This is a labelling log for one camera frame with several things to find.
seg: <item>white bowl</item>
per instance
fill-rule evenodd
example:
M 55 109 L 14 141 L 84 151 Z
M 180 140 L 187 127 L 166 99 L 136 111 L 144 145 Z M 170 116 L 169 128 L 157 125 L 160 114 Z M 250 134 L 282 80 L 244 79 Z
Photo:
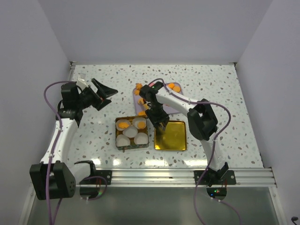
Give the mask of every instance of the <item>white bowl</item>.
M 130 139 L 125 135 L 118 135 L 116 138 L 117 147 L 130 145 Z
M 143 128 L 139 128 L 139 127 L 137 126 L 139 122 L 144 122 L 144 123 L 145 123 L 145 126 L 144 126 Z M 138 117 L 138 118 L 134 118 L 134 119 L 132 120 L 132 124 L 133 124 L 133 126 L 135 126 L 135 127 L 138 128 L 138 129 L 144 129 L 144 128 L 147 126 L 147 121 L 146 121 L 146 119 L 143 118 L 143 117 Z
M 147 144 L 148 143 L 148 135 L 145 133 L 138 133 L 135 136 L 134 140 L 135 144 Z
M 131 125 L 130 127 L 123 130 L 123 135 L 125 135 L 129 138 L 133 138 L 137 135 L 137 129 Z
M 126 129 L 126 128 L 120 128 L 120 127 L 119 127 L 119 123 L 122 123 L 122 122 L 127 123 L 129 126 L 131 125 L 131 123 L 130 123 L 129 120 L 118 120 L 118 121 L 116 122 L 116 128 L 117 128 L 117 130 L 119 130 L 119 131 L 122 131 L 122 130 L 125 130 L 125 129 Z

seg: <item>speckled tabletop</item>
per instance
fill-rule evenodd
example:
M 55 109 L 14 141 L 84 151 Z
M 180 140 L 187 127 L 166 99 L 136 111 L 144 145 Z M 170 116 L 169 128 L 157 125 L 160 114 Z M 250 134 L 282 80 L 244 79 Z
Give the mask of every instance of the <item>speckled tabletop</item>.
M 233 65 L 77 65 L 73 80 L 80 73 L 86 74 L 88 82 L 96 78 L 119 93 L 112 96 L 112 103 L 99 112 L 94 108 L 84 110 L 71 143 L 68 166 L 78 160 L 93 160 L 99 168 L 205 168 L 207 159 L 203 148 L 189 133 L 188 120 L 182 114 L 171 115 L 170 120 L 186 122 L 186 151 L 155 150 L 154 128 L 150 122 L 148 148 L 120 151 L 115 146 L 115 118 L 135 115 L 132 96 L 135 83 L 144 85 L 155 78 L 163 78 L 167 83 L 179 82 L 185 96 L 205 98 L 230 110 L 232 122 L 220 135 L 219 144 L 231 168 L 263 167 Z M 214 111 L 218 126 L 222 127 L 228 116 L 219 107 L 214 107 Z

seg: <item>purple tray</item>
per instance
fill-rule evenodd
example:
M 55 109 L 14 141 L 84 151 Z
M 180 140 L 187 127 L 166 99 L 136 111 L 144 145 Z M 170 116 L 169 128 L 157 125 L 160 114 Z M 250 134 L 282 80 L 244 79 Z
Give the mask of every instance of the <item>purple tray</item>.
M 181 89 L 180 84 L 177 83 L 177 82 L 173 82 L 173 83 L 175 84 L 175 86 L 179 86 L 179 87 L 180 87 L 180 92 L 179 92 L 179 93 L 182 94 L 182 89 Z M 133 100 L 134 100 L 134 102 L 135 102 L 135 112 L 136 112 L 136 115 L 138 115 L 138 113 L 139 113 L 140 111 L 143 111 L 144 109 L 143 109 L 143 106 L 142 106 L 142 105 L 139 105 L 139 104 L 137 103 L 137 101 L 141 98 L 141 96 L 135 95 L 135 90 L 136 90 L 136 88 L 133 89 L 132 94 L 133 94 Z M 173 109 L 173 108 L 171 108 L 171 107 L 169 107 L 169 106 L 164 105 L 163 107 L 164 107 L 164 111 L 165 111 L 167 114 L 175 114 L 175 113 L 179 113 L 177 110 L 175 110 L 175 109 Z

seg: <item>white wall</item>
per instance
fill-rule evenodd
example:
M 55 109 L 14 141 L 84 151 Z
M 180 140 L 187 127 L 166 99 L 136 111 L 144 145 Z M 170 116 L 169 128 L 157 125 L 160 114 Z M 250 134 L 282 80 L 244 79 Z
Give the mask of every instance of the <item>white wall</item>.
M 273 1 L 237 69 L 287 218 L 300 217 L 300 1 Z
M 37 0 L 0 1 L 0 224 L 18 222 L 53 131 L 44 88 L 68 77 L 68 60 Z M 59 99 L 59 87 L 49 92 Z
M 271 0 L 39 0 L 70 60 L 237 62 Z

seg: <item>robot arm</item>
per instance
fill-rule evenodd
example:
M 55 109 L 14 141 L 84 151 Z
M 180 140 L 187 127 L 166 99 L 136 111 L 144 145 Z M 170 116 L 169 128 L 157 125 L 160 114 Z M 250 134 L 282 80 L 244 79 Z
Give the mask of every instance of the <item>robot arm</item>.
M 209 159 L 212 155 L 213 139 L 216 135 L 218 120 L 210 105 L 198 105 L 192 102 L 197 100 L 187 98 L 179 93 L 169 89 L 170 92 L 176 94 L 177 97 L 171 95 L 161 82 L 156 82 L 151 87 L 144 85 L 140 90 L 140 96 L 147 102 L 150 102 L 150 109 L 146 110 L 146 114 L 156 129 L 165 130 L 169 121 L 168 114 L 163 110 L 163 104 L 166 104 L 188 119 L 189 131 L 198 140 L 200 140 L 205 155 Z M 223 154 L 220 150 L 218 141 L 216 140 L 215 152 L 208 170 L 208 179 L 220 180 L 228 170 Z
M 52 154 L 49 178 L 50 199 L 72 197 L 77 183 L 86 177 L 95 175 L 96 168 L 92 161 L 77 162 L 71 169 L 65 164 L 71 141 L 83 116 L 83 109 L 93 106 L 99 111 L 111 103 L 111 100 L 107 99 L 108 97 L 118 93 L 117 90 L 102 85 L 96 79 L 91 81 L 97 87 L 96 93 L 83 79 L 61 86 L 62 100 L 58 105 L 58 114 L 61 118 L 62 128 Z M 48 161 L 59 130 L 60 122 L 56 118 L 55 130 L 48 150 L 40 163 L 32 165 L 30 168 L 30 177 L 39 200 L 46 199 L 45 187 Z

